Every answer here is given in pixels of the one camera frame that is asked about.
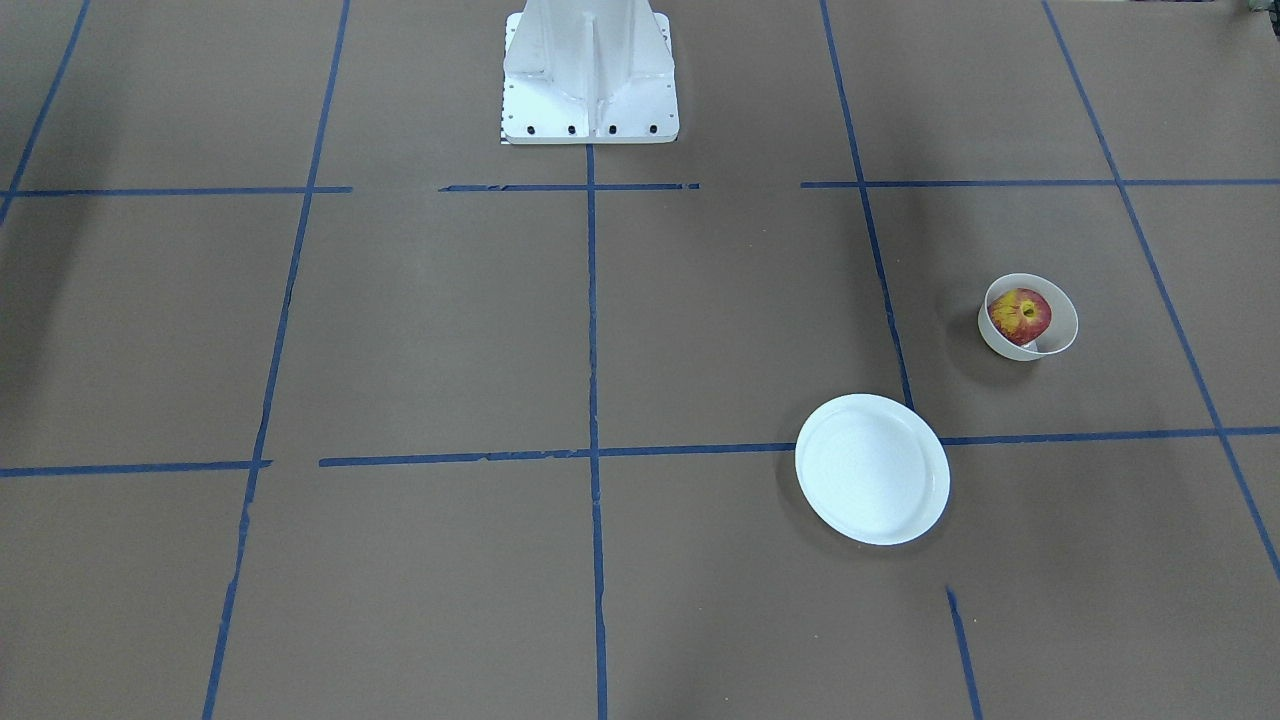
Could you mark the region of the white round plate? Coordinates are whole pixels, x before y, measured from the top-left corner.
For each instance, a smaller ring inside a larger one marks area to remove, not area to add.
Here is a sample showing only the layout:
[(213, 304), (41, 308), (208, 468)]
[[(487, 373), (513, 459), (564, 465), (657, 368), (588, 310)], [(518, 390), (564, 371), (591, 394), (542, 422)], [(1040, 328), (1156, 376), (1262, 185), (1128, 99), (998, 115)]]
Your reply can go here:
[(817, 407), (797, 434), (794, 465), (817, 516), (864, 544), (920, 539), (950, 501), (940, 437), (911, 409), (879, 395), (845, 395)]

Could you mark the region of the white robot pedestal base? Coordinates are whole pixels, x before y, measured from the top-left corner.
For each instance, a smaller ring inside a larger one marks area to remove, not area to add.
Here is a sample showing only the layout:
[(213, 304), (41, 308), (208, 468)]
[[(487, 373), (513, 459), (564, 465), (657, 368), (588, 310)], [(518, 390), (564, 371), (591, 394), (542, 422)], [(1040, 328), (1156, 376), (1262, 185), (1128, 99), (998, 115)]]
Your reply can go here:
[(669, 18), (649, 1), (527, 1), (506, 18), (500, 141), (672, 143)]

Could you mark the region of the white bowl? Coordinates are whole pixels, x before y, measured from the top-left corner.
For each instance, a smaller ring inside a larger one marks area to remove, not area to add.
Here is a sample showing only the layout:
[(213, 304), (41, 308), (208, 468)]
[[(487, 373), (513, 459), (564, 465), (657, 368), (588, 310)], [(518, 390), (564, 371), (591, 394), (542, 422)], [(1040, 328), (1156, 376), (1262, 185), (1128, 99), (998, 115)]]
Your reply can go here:
[[(1042, 293), (1053, 310), (1050, 328), (1033, 343), (1018, 347), (1001, 337), (987, 316), (987, 306), (1001, 293), (1023, 287)], [(1055, 283), (1028, 273), (1006, 274), (996, 279), (986, 292), (978, 311), (978, 328), (983, 341), (997, 355), (1019, 363), (1029, 363), (1060, 354), (1069, 348), (1079, 331), (1079, 318), (1073, 301)]]

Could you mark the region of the red yellow apple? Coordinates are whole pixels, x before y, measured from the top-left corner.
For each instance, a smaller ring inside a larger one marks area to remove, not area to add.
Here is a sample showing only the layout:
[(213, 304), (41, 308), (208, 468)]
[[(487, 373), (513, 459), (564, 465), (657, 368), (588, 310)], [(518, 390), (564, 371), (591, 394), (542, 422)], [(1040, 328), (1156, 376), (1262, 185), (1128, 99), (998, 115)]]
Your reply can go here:
[(1018, 287), (989, 302), (987, 316), (1001, 337), (1024, 347), (1036, 342), (1050, 328), (1053, 310), (1038, 291)]

